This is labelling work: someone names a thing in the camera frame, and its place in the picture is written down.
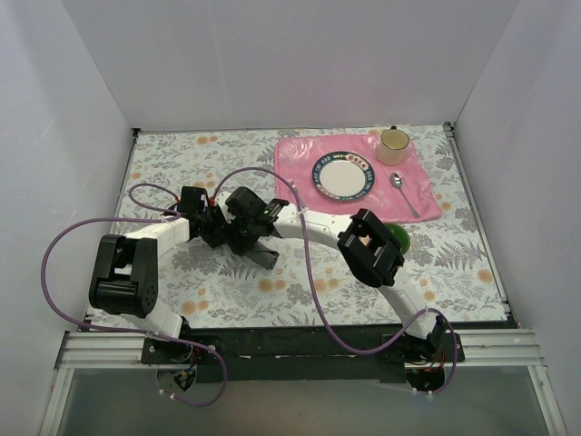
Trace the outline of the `grey cloth napkin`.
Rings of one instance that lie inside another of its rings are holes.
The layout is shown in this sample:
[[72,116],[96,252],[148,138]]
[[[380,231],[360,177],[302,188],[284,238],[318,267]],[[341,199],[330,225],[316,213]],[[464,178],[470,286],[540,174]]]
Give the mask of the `grey cloth napkin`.
[[279,259],[280,254],[266,247],[262,243],[255,243],[245,256],[252,262],[258,264],[264,269],[272,270]]

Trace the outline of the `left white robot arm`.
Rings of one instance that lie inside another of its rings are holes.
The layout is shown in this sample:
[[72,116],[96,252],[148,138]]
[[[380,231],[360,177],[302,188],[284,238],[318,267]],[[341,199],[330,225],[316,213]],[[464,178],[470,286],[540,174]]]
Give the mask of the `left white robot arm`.
[[160,222],[125,235],[107,234],[97,250],[91,306],[165,336],[162,352],[175,363],[192,356],[193,342],[182,333],[183,317],[158,299],[158,261],[202,234],[202,219],[211,203],[206,190],[183,187],[177,205]]

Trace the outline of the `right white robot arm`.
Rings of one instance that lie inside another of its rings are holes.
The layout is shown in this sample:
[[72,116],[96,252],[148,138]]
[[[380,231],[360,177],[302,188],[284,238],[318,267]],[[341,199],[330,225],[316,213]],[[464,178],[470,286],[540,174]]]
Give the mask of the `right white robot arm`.
[[239,187],[233,193],[215,195],[212,211],[222,218],[228,242],[243,243],[247,238],[267,236],[302,239],[310,285],[314,284],[310,264],[310,243],[314,242],[338,250],[352,275],[379,291],[402,321],[402,329],[380,346],[360,350],[345,343],[334,332],[316,290],[311,290],[327,333],[346,351],[359,355],[376,354],[399,340],[403,340],[403,344],[422,361],[431,361],[443,351],[444,316],[424,304],[404,270],[401,244],[372,211],[360,209],[353,215],[316,212],[307,209],[299,198],[294,203],[279,198],[265,203],[245,187]]

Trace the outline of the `white plate blue rim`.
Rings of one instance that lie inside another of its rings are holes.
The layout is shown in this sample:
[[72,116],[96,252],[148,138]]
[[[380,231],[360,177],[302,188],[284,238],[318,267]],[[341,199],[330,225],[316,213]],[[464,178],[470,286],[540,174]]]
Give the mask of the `white plate blue rim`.
[[350,203],[371,192],[376,176],[364,157],[339,151],[323,155],[313,165],[311,179],[315,188],[324,196]]

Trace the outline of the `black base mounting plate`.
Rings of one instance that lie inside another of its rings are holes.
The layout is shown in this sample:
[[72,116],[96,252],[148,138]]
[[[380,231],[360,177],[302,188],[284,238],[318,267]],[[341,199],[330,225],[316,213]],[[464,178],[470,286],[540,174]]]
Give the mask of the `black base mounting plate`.
[[323,327],[186,329],[183,339],[196,347],[145,339],[140,362],[192,365],[199,383],[249,381],[371,380],[405,383],[408,364],[428,366],[463,362],[458,334],[441,325],[426,341],[407,334],[373,355],[357,355],[336,343]]

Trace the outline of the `green bowl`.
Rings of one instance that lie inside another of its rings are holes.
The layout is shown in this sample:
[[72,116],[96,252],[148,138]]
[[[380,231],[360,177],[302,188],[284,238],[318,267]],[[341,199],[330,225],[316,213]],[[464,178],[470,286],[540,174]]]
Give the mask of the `green bowl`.
[[405,254],[410,248],[410,237],[408,232],[401,225],[395,223],[385,223],[385,226],[398,240],[401,254]]

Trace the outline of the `silver spoon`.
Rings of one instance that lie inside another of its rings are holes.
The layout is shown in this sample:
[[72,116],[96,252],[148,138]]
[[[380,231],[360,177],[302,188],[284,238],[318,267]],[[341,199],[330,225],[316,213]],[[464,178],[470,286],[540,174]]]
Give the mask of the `silver spoon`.
[[412,213],[412,215],[415,218],[419,218],[419,213],[417,212],[417,210],[414,208],[414,206],[412,205],[412,203],[409,201],[408,197],[406,196],[406,194],[403,191],[403,180],[402,178],[397,174],[397,173],[392,173],[390,175],[390,183],[391,185],[399,191],[399,193],[401,194],[402,198],[404,199],[405,203],[407,204],[410,212]]

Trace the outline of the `pink placemat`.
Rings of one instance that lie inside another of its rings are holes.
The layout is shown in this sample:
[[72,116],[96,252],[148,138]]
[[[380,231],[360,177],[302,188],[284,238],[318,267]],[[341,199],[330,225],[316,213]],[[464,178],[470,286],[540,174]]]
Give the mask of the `pink placemat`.
[[[410,142],[404,160],[394,166],[383,164],[377,157],[379,136],[372,134],[335,134],[290,137],[279,140],[274,151],[274,168],[281,179],[276,181],[276,196],[290,203],[296,199],[285,184],[293,181],[300,200],[307,209],[328,214],[353,215],[360,209],[372,211],[380,221],[417,223],[438,219],[441,211],[432,194],[427,174],[417,159],[415,145]],[[321,194],[311,179],[313,165],[325,154],[345,151],[359,154],[371,164],[376,180],[371,192],[355,202],[343,203]],[[398,190],[390,183],[397,173],[403,180],[403,191],[419,213],[415,218]]]

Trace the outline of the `cream mug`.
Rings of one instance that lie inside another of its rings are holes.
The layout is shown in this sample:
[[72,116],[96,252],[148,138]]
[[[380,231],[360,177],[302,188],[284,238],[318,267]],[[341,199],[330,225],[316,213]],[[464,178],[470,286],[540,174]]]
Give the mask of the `cream mug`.
[[410,144],[409,136],[392,125],[384,130],[379,137],[377,157],[385,165],[394,166],[400,164],[406,154]]

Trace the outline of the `aluminium frame rail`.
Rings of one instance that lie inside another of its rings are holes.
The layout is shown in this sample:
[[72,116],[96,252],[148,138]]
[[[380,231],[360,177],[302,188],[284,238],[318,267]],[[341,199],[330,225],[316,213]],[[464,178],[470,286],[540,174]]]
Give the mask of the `aluminium frame rail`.
[[458,327],[465,359],[406,365],[405,383],[195,379],[188,365],[140,362],[146,338],[74,332],[57,357],[43,435],[563,435],[566,426],[529,329]]

